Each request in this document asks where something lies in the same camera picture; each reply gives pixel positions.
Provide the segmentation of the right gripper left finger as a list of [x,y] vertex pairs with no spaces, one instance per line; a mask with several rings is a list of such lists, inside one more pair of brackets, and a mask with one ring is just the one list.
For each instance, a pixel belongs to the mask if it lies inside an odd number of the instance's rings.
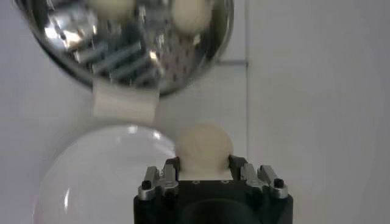
[[177,195],[179,191],[179,157],[167,159],[162,170],[155,166],[149,166],[146,170],[144,180],[138,187],[138,198],[143,201],[150,201],[158,194]]

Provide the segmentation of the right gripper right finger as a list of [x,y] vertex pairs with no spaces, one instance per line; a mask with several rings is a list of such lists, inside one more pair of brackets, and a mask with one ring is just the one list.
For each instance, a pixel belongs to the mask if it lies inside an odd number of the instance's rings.
[[243,157],[229,156],[229,169],[234,180],[244,181],[249,187],[261,193],[268,189],[272,198],[281,200],[288,198],[288,187],[269,165],[261,165],[258,169]]

